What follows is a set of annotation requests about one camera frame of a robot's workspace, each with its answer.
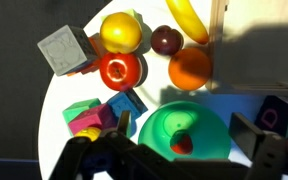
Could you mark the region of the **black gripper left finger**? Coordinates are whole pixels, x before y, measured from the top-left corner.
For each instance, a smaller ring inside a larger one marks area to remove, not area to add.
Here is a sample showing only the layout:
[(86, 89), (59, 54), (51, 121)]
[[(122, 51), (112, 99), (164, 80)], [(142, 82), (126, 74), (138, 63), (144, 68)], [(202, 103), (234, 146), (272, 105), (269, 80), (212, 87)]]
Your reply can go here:
[(117, 130), (126, 137), (131, 137), (131, 112), (126, 110), (120, 115)]

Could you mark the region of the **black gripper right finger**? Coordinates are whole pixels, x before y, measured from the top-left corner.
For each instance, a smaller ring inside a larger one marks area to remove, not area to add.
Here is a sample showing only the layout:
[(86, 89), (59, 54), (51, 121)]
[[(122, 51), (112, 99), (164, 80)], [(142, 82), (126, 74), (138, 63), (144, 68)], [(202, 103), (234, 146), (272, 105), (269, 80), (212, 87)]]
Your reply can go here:
[(242, 113), (231, 115), (229, 135), (244, 155), (252, 160), (265, 138), (264, 132), (250, 122)]

